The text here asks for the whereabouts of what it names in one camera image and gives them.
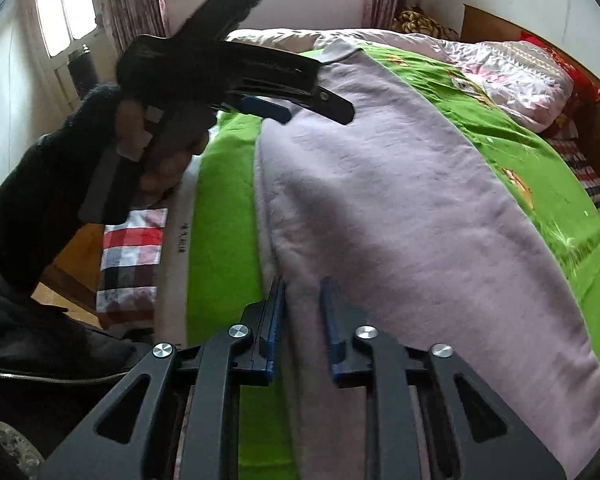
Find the left hand black glove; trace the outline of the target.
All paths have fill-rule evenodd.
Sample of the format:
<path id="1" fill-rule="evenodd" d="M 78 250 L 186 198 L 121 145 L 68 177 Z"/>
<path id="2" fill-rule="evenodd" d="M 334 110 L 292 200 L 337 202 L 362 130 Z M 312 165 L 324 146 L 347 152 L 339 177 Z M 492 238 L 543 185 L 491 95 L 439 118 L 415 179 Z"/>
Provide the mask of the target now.
<path id="1" fill-rule="evenodd" d="M 0 185 L 0 299 L 27 301 L 84 225 L 79 211 L 106 148 L 137 141 L 146 108 L 100 86 L 56 131 L 36 140 Z"/>

